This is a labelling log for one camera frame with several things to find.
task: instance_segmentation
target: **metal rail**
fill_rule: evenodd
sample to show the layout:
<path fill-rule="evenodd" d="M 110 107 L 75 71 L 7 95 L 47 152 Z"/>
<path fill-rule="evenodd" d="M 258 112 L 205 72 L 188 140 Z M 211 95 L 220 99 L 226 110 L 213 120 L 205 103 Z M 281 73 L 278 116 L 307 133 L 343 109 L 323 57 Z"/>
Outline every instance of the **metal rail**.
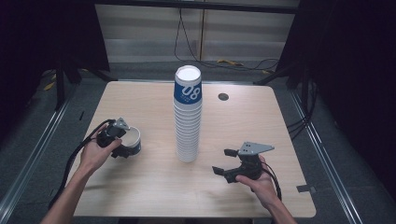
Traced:
<path fill-rule="evenodd" d="M 291 91 L 291 96 L 293 98 L 293 102 L 297 107 L 298 113 L 301 118 L 304 118 L 304 110 L 301 107 L 301 99 L 296 91 Z M 346 217 L 349 220 L 349 223 L 352 224 L 362 224 L 361 217 L 359 216 L 358 210 L 355 207 L 355 204 L 352 202 L 349 193 L 347 192 L 346 187 L 344 186 L 343 181 L 332 165 L 332 160 L 327 154 L 326 148 L 323 146 L 322 141 L 319 138 L 318 132 L 316 131 L 314 124 L 312 122 L 308 122 L 306 126 L 306 131 L 308 132 L 309 137 L 311 138 L 312 143 L 314 144 L 315 150 L 318 153 L 318 157 L 323 165 L 323 168 L 332 183 L 332 187 L 335 191 L 335 194 L 340 201 L 341 206 L 343 207 Z"/>
<path fill-rule="evenodd" d="M 271 7 L 243 4 L 210 3 L 195 1 L 146 1 L 146 0 L 80 0 L 76 3 L 94 3 L 99 5 L 135 6 L 135 7 L 177 7 L 195 9 L 213 9 L 224 11 L 267 12 L 281 14 L 296 14 L 297 7 Z"/>
<path fill-rule="evenodd" d="M 26 189 L 26 186 L 32 177 L 33 172 L 35 171 L 35 168 L 40 162 L 40 159 L 43 156 L 51 137 L 55 133 L 56 128 L 64 116 L 64 112 L 66 111 L 70 103 L 70 99 L 76 91 L 76 88 L 77 85 L 72 86 L 69 97 L 65 100 L 64 104 L 52 115 L 49 124 L 35 145 L 35 149 L 29 156 L 27 162 L 24 164 L 11 187 L 8 189 L 7 193 L 3 197 L 3 200 L 0 202 L 0 224 L 6 224 L 12 212 L 14 211 L 18 200 Z"/>

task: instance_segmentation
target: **small round object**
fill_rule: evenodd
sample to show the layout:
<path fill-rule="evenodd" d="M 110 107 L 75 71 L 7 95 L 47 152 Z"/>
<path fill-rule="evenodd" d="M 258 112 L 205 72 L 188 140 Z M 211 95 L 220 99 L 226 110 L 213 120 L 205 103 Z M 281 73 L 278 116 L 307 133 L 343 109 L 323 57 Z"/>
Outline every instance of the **small round object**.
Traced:
<path fill-rule="evenodd" d="M 227 101 L 229 98 L 230 98 L 230 97 L 228 96 L 227 93 L 220 93 L 220 94 L 219 94 L 219 99 L 220 99 L 221 101 Z"/>

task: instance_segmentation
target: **black curtain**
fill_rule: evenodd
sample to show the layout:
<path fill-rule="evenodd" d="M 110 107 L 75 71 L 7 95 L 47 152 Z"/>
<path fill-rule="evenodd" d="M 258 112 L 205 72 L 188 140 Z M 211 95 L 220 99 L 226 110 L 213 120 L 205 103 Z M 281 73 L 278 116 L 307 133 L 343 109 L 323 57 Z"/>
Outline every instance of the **black curtain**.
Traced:
<path fill-rule="evenodd" d="M 311 65 L 339 127 L 396 199 L 396 3 L 336 1 Z"/>
<path fill-rule="evenodd" d="M 43 72 L 57 68 L 60 59 L 72 68 L 108 71 L 109 66 L 94 4 L 4 0 L 0 11 L 3 140 Z"/>

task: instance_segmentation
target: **electrical cable on wall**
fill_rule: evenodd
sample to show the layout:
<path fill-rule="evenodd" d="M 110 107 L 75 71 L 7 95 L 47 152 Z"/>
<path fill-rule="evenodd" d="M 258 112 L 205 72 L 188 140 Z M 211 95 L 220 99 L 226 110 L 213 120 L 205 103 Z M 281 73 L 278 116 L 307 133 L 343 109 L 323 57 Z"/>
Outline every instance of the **electrical cable on wall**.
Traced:
<path fill-rule="evenodd" d="M 208 67 L 208 68 L 225 68 L 225 69 L 231 69 L 231 70 L 234 70 L 234 71 L 256 71 L 256 70 L 257 71 L 261 71 L 261 70 L 268 70 L 268 69 L 271 69 L 271 68 L 274 68 L 275 66 L 277 66 L 279 59 L 264 59 L 264 60 L 260 61 L 259 64 L 257 64 L 255 67 L 251 67 L 251 68 L 245 67 L 244 65 L 241 65 L 241 66 L 223 66 L 223 65 L 218 65 L 218 64 L 213 64 L 213 63 L 206 63 L 206 62 L 199 61 L 195 57 L 194 53 L 192 52 L 190 41 L 189 41 L 189 38 L 187 36 L 186 28 L 184 26 L 183 17 L 182 17 L 182 14 L 181 14 L 181 8 L 178 10 L 178 13 L 179 13 L 179 21 L 178 21 L 178 26 L 177 26 L 177 36 L 176 36 L 176 41 L 175 41 L 174 54 L 175 54 L 175 57 L 179 61 L 186 62 L 186 63 L 199 63 L 200 65 Z M 184 36 L 186 37 L 187 45 L 189 47 L 189 51 L 190 51 L 191 56 L 193 57 L 193 60 L 183 60 L 183 59 L 180 59 L 177 56 L 177 41 L 178 41 L 178 36 L 179 36 L 179 31 L 180 31 L 180 25 L 183 28 Z M 260 68 L 260 65 L 262 65 L 262 63 L 271 62 L 271 61 L 274 61 L 274 64 L 272 64 L 269 67 Z"/>

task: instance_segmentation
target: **stack of paper cups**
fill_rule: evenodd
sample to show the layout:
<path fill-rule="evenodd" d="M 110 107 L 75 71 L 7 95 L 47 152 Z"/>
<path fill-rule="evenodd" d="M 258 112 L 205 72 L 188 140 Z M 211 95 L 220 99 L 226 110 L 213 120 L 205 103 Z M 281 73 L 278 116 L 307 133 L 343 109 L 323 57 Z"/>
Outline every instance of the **stack of paper cups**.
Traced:
<path fill-rule="evenodd" d="M 177 69 L 174 91 L 177 156 L 194 161 L 198 156 L 202 111 L 201 71 L 186 65 Z"/>

